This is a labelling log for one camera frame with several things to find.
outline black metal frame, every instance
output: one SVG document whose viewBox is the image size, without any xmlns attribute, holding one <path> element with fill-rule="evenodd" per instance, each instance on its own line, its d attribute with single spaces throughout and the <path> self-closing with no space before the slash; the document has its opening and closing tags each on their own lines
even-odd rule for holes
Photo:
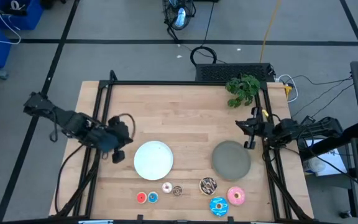
<svg viewBox="0 0 358 224">
<path fill-rule="evenodd" d="M 110 73 L 110 80 L 101 80 L 99 81 L 99 85 L 98 85 L 98 92 L 96 94 L 96 100 L 95 100 L 95 105 L 94 105 L 94 110 L 93 110 L 93 118 L 97 119 L 98 114 L 99 114 L 99 110 L 100 110 L 100 103 L 101 103 L 101 98 L 102 98 L 102 94 L 105 88 L 107 88 L 107 93 L 106 93 L 106 98 L 104 101 L 104 108 L 103 108 L 103 114 L 102 114 L 102 119 L 101 121 L 103 123 L 106 122 L 107 120 L 107 116 L 108 116 L 108 109 L 109 109 L 109 105 L 111 102 L 111 95 L 112 95 L 112 88 L 113 85 L 195 85 L 195 86 L 224 86 L 226 83 L 225 82 L 194 82 L 194 81 L 119 81 L 117 80 L 117 77 L 115 76 L 114 72 L 111 71 Z M 264 101 L 265 101 L 265 109 L 267 110 L 267 112 L 269 114 L 272 114 L 272 108 L 270 105 L 270 98 L 269 98 L 269 92 L 267 89 L 267 84 L 265 82 L 261 83 L 261 87 L 260 90 L 263 93 L 264 96 Z M 257 107 L 263 107 L 261 104 L 261 100 L 260 100 L 260 96 L 259 94 L 255 96 L 255 104 Z M 258 118 L 260 120 L 263 120 L 263 115 L 262 113 L 258 114 Z M 273 119 L 272 117 L 268 117 L 268 122 L 269 123 L 273 123 Z M 264 144 L 264 139 L 262 138 L 262 143 L 264 146 L 264 150 L 268 150 L 268 148 L 266 148 L 266 144 Z M 91 155 L 91 151 L 92 148 L 86 148 L 86 152 L 85 152 L 85 156 L 84 156 L 84 160 L 83 160 L 83 165 L 82 165 L 82 170 L 81 170 L 81 175 L 80 175 L 80 181 L 79 183 L 82 183 L 82 181 L 84 181 L 84 178 L 86 176 L 86 173 L 88 171 L 88 166 L 89 166 L 89 162 L 90 162 L 90 155 Z M 95 157 L 94 157 L 94 162 L 97 162 L 97 165 L 99 166 L 99 159 L 100 159 L 100 152 L 98 150 L 95 150 Z M 283 186 L 285 187 L 285 178 L 284 178 L 284 171 L 283 171 L 283 167 L 282 167 L 282 161 L 281 161 L 281 157 L 280 157 L 280 152 L 275 151 L 275 161 L 276 161 L 276 168 L 277 168 L 277 174 L 279 176 L 279 179 L 281 181 L 281 183 L 283 184 Z M 265 164 L 266 164 L 266 169 L 267 169 L 267 164 L 269 164 L 270 161 L 270 156 L 269 154 L 265 155 Z M 270 178 L 270 176 L 268 175 L 268 185 L 269 185 L 269 191 L 270 191 L 270 198 L 271 198 L 271 203 L 272 203 L 272 211 L 273 211 L 273 217 L 275 222 L 279 222 L 279 223 L 288 223 L 288 222 L 292 222 L 292 223 L 312 223 L 310 221 L 305 221 L 305 220 L 293 220 L 292 216 L 291 216 L 291 208 L 286 200 L 285 197 L 283 197 L 283 205 L 284 205 L 284 212 L 285 212 L 285 218 L 281 218 L 280 217 L 280 211 L 278 209 L 278 201 L 277 201 L 277 194 L 276 194 L 276 188 L 275 188 L 275 184 L 273 182 L 273 180 Z M 92 205 L 93 205 L 93 197 L 94 197 L 94 191 L 95 191 L 95 186 L 96 186 L 96 179 L 97 179 L 97 172 L 96 174 L 93 176 L 93 178 L 91 179 L 91 182 L 89 183 L 89 192 L 88 192 L 88 198 L 86 201 L 86 210 L 85 210 L 85 215 L 83 216 L 79 216 L 79 212 L 80 212 L 80 203 L 81 203 L 81 197 L 77 200 L 76 204 L 73 207 L 73 216 L 72 217 L 54 217 L 51 216 L 50 218 L 44 218 L 44 219 L 36 219 L 36 220 L 21 220 L 21 221 L 14 221 L 14 222 L 4 222 L 4 223 L 11 223 L 11 224 L 17 224 L 17 223 L 78 223 L 78 220 L 89 220 L 90 219 L 90 215 L 91 215 L 91 210 L 92 210 Z M 179 220 L 167 220 L 167 221 L 157 221 L 157 220 L 143 220 L 143 216 L 142 215 L 138 215 L 138 219 L 137 220 L 114 220 L 114 223 L 137 223 L 137 224 L 141 224 L 141 223 L 180 223 L 181 221 Z M 182 221 L 185 223 L 202 223 L 202 224 L 206 224 L 206 223 L 211 223 L 211 224 L 219 224 L 219 223 L 230 223 L 230 224 L 245 224 L 245 223 L 250 223 L 250 222 L 235 222 L 233 217 L 228 217 L 227 221 L 222 221 L 222 222 L 216 222 L 216 221 L 211 221 L 211 222 L 194 222 L 194 221 Z"/>
</svg>

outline white cable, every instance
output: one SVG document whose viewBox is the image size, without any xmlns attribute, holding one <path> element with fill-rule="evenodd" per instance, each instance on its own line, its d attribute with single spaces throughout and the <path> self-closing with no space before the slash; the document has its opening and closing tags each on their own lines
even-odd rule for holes
<svg viewBox="0 0 358 224">
<path fill-rule="evenodd" d="M 3 40 L 0 40 L 0 43 L 12 44 L 12 45 L 19 44 L 19 43 L 21 42 L 21 40 L 22 40 L 22 37 L 21 37 L 17 32 L 15 32 L 10 26 L 8 26 L 8 25 L 6 24 L 6 22 L 5 22 L 4 19 L 2 18 L 1 13 L 0 13 L 0 18 L 1 18 L 2 22 L 3 22 L 13 33 L 15 33 L 16 36 L 19 38 L 19 40 L 18 40 L 16 43 L 7 42 L 7 41 L 3 41 Z"/>
<path fill-rule="evenodd" d="M 25 4 L 23 4 L 22 7 L 20 7 L 20 4 L 17 1 L 15 0 L 11 1 L 11 9 L 13 10 L 21 10 L 24 6 Z"/>
<path fill-rule="evenodd" d="M 10 15 L 10 16 L 8 16 L 7 17 L 7 19 L 8 19 L 8 21 L 12 24 L 12 26 L 15 28 L 15 29 L 17 29 L 17 30 L 20 30 L 17 26 L 15 26 L 14 24 L 13 24 L 13 22 L 11 21 L 11 17 L 12 17 L 13 15 Z"/>
<path fill-rule="evenodd" d="M 294 102 L 296 99 L 298 99 L 298 89 L 296 88 L 295 82 L 293 81 L 293 79 L 292 79 L 292 77 L 291 77 L 290 75 L 287 75 L 287 74 L 280 75 L 280 76 L 278 77 L 278 80 L 280 80 L 281 77 L 288 77 L 288 78 L 290 78 L 290 79 L 291 79 L 291 82 L 292 82 L 292 84 L 293 84 L 293 87 L 295 88 L 296 97 L 295 97 L 294 99 L 288 101 L 289 103 L 292 103 L 292 102 Z"/>
</svg>

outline gray plate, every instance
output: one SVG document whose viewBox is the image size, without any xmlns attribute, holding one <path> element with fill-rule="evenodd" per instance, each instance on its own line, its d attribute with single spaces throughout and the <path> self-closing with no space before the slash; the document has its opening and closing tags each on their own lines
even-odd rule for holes
<svg viewBox="0 0 358 224">
<path fill-rule="evenodd" d="M 226 180 L 238 180 L 245 176 L 250 167 L 251 159 L 248 150 L 235 141 L 219 143 L 212 152 L 212 167 L 215 172 Z"/>
</svg>

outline small donut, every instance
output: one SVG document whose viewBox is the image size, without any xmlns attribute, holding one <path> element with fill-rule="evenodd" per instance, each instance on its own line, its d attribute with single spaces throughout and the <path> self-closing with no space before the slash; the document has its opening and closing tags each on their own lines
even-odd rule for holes
<svg viewBox="0 0 358 224">
<path fill-rule="evenodd" d="M 145 203 L 147 200 L 147 195 L 145 192 L 139 192 L 136 195 L 136 200 L 138 203 Z"/>
<path fill-rule="evenodd" d="M 245 202 L 246 195 L 244 194 L 244 191 L 241 188 L 231 187 L 227 191 L 227 199 L 229 199 L 229 202 L 232 205 L 240 206 Z"/>
<path fill-rule="evenodd" d="M 204 177 L 200 180 L 200 190 L 205 195 L 212 195 L 215 193 L 218 185 L 212 177 Z"/>
<path fill-rule="evenodd" d="M 212 214 L 216 215 L 217 217 L 224 216 L 227 213 L 228 208 L 229 205 L 223 197 L 212 198 L 211 202 L 209 203 L 209 209 L 211 210 Z"/>
<path fill-rule="evenodd" d="M 172 184 L 169 182 L 165 182 L 162 184 L 162 191 L 166 194 L 171 193 L 172 191 Z"/>
<path fill-rule="evenodd" d="M 156 192 L 150 192 L 147 198 L 150 203 L 155 203 L 158 201 L 158 194 Z"/>
<path fill-rule="evenodd" d="M 172 189 L 172 192 L 174 194 L 174 196 L 181 196 L 182 193 L 183 193 L 183 189 L 180 187 L 180 186 L 175 186 L 173 189 Z"/>
</svg>

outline desk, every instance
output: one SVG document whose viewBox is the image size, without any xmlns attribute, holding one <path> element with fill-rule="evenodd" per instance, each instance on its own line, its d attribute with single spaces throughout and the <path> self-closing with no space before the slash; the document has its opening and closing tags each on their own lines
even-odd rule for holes
<svg viewBox="0 0 358 224">
<path fill-rule="evenodd" d="M 92 114 L 97 88 L 98 82 L 83 82 L 76 111 Z M 269 83 L 268 90 L 273 113 L 281 118 L 290 117 L 282 84 Z M 226 196 L 228 188 L 234 185 L 246 192 L 245 204 L 230 206 L 228 216 L 233 216 L 235 221 L 273 221 L 260 138 L 255 139 L 255 149 L 249 151 L 252 165 L 243 179 L 228 182 L 212 170 L 211 153 L 218 143 L 233 140 L 242 144 L 248 138 L 234 124 L 234 120 L 249 118 L 252 106 L 229 109 L 226 102 L 230 97 L 223 86 L 113 86 L 108 118 L 130 113 L 136 120 L 137 129 L 134 142 L 124 148 L 124 161 L 113 164 L 109 156 L 108 160 L 100 162 L 91 218 L 134 220 L 138 214 L 143 214 L 145 220 L 223 220 L 212 215 L 208 206 L 212 197 L 202 195 L 198 188 L 201 178 L 213 177 L 218 182 L 214 196 Z M 123 119 L 131 132 L 130 120 Z M 162 180 L 144 180 L 134 170 L 136 150 L 151 140 L 164 142 L 174 155 L 173 169 Z M 65 158 L 78 146 L 76 140 L 69 139 Z M 295 142 L 288 147 L 297 150 Z M 58 197 L 60 208 L 77 188 L 84 151 L 75 154 L 62 173 Z M 313 217 L 299 156 L 282 150 L 282 163 L 288 191 L 305 213 Z M 182 186 L 183 195 L 164 194 L 161 186 L 167 181 Z M 138 204 L 135 196 L 141 191 L 156 191 L 160 199 L 156 204 Z M 84 211 L 86 197 L 85 192 L 80 214 Z M 284 217 L 281 203 L 280 212 Z"/>
</svg>

